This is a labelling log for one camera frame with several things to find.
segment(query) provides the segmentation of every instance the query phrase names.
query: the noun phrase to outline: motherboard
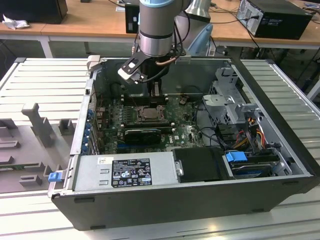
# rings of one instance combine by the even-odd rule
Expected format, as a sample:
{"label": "motherboard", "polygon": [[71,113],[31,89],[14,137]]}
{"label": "motherboard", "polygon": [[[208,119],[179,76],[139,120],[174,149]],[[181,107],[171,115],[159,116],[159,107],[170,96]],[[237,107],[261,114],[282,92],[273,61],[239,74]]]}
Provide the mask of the motherboard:
{"label": "motherboard", "polygon": [[175,148],[204,147],[195,126],[195,102],[169,96],[164,105],[132,105],[113,99],[103,109],[100,124],[105,154],[167,152]]}

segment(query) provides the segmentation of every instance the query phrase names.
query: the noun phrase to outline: warning label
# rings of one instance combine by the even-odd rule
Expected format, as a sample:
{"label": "warning label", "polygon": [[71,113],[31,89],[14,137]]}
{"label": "warning label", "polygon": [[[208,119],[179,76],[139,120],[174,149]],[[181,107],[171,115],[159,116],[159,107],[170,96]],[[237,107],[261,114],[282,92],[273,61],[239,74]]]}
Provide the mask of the warning label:
{"label": "warning label", "polygon": [[129,159],[112,161],[114,188],[152,185],[150,159]]}

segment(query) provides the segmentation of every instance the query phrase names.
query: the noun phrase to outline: white sticker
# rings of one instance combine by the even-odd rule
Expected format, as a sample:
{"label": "white sticker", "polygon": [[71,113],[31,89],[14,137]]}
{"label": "white sticker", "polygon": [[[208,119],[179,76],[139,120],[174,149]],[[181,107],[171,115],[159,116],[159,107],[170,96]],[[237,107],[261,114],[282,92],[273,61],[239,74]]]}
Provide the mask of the white sticker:
{"label": "white sticker", "polygon": [[98,157],[98,164],[112,164],[113,160],[114,160],[113,156]]}

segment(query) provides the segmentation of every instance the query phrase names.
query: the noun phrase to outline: wooden desk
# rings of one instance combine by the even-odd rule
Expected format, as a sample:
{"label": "wooden desk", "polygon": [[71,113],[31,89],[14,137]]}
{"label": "wooden desk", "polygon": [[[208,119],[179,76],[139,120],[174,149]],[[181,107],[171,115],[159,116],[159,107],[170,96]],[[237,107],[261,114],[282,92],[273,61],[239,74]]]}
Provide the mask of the wooden desk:
{"label": "wooden desk", "polygon": [[[302,1],[293,0],[299,6]],[[36,40],[47,58],[52,58],[50,41],[132,43],[135,34],[126,33],[124,12],[107,0],[66,0],[68,13],[61,24],[31,23],[30,28],[11,30],[0,24],[0,39]],[[222,9],[237,9],[239,0],[212,0]],[[236,20],[230,13],[211,13],[211,22]],[[217,46],[256,47],[239,22],[214,24],[212,37]],[[300,40],[255,38],[261,48],[318,49],[320,24],[310,22]]]}
{"label": "wooden desk", "polygon": [[116,11],[116,5],[107,0],[67,0],[68,13],[59,25],[47,24],[41,31],[49,36],[82,36],[134,38],[135,34],[126,33],[124,12]]}

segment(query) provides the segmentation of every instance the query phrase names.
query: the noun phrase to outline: black computer tower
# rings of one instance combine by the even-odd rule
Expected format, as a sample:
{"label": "black computer tower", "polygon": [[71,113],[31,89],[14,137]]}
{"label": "black computer tower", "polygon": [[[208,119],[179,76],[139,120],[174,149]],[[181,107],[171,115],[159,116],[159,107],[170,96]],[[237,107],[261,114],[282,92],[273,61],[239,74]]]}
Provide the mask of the black computer tower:
{"label": "black computer tower", "polygon": [[242,0],[236,15],[256,38],[293,40],[300,39],[312,17],[285,0]]}
{"label": "black computer tower", "polygon": [[60,24],[67,11],[66,0],[0,0],[1,18],[30,23]]}

